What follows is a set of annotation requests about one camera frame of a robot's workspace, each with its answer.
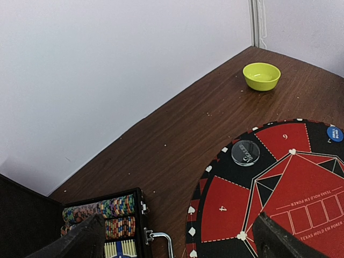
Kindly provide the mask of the blue small blind button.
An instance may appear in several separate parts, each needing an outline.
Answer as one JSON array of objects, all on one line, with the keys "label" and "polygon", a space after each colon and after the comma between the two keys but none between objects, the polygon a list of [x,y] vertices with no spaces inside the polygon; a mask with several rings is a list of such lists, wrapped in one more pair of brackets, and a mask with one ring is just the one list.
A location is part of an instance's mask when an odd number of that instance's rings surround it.
[{"label": "blue small blind button", "polygon": [[327,135],[329,139],[334,142],[342,142],[344,138],[342,130],[336,126],[328,127]]}]

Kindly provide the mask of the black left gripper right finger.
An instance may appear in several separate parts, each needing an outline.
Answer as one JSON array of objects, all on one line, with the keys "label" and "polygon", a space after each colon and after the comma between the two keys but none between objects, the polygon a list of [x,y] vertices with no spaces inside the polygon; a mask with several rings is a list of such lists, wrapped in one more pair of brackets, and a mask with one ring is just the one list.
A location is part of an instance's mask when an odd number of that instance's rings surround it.
[{"label": "black left gripper right finger", "polygon": [[336,257],[334,233],[315,240],[324,235],[324,229],[316,231],[311,227],[301,234],[292,234],[261,212],[252,231],[258,257]]}]

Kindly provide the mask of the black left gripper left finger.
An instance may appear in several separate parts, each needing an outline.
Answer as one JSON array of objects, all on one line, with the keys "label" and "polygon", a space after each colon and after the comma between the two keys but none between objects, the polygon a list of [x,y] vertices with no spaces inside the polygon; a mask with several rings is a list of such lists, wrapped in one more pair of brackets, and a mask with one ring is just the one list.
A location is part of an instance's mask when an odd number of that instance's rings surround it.
[{"label": "black left gripper left finger", "polygon": [[29,257],[103,257],[105,219],[96,214]]}]

